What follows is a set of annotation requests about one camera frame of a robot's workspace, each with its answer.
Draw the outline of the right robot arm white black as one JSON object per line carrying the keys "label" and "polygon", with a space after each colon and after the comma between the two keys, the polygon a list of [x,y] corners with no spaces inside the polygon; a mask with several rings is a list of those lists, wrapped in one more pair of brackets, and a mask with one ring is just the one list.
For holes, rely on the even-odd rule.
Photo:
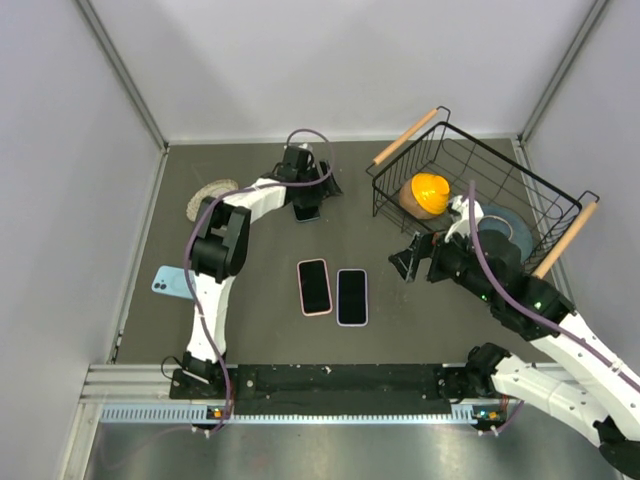
{"label": "right robot arm white black", "polygon": [[427,280],[451,280],[484,301],[494,319],[555,360],[572,384],[552,378],[516,354],[485,343],[467,360],[476,394],[499,393],[529,403],[572,428],[629,479],[639,476],[639,376],[591,330],[573,303],[525,272],[520,249],[502,232],[416,233],[389,257],[411,282],[429,260]]}

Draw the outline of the green smartphone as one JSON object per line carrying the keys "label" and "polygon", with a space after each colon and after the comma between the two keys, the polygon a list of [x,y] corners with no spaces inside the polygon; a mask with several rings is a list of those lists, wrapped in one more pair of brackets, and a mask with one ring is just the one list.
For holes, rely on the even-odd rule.
{"label": "green smartphone", "polygon": [[321,217],[320,209],[318,206],[299,207],[297,205],[294,205],[293,211],[294,211],[294,217],[296,221],[299,223],[315,221]]}

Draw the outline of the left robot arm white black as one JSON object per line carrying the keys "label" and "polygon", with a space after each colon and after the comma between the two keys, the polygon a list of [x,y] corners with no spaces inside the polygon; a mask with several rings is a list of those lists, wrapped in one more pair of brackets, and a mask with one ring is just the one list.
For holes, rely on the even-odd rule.
{"label": "left robot arm white black", "polygon": [[202,200],[186,247],[194,324],[182,370],[203,395],[216,396],[226,387],[228,299],[246,262],[251,224],[287,205],[301,219],[316,218],[325,199],[341,194],[329,164],[317,162],[312,147],[303,143],[285,146],[283,160],[252,185]]}

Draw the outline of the light blue phone case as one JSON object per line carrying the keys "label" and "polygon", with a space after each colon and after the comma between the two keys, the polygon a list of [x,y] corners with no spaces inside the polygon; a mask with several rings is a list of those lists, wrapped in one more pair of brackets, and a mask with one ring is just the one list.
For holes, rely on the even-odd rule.
{"label": "light blue phone case", "polygon": [[193,300],[182,267],[160,266],[151,283],[151,290],[160,295]]}

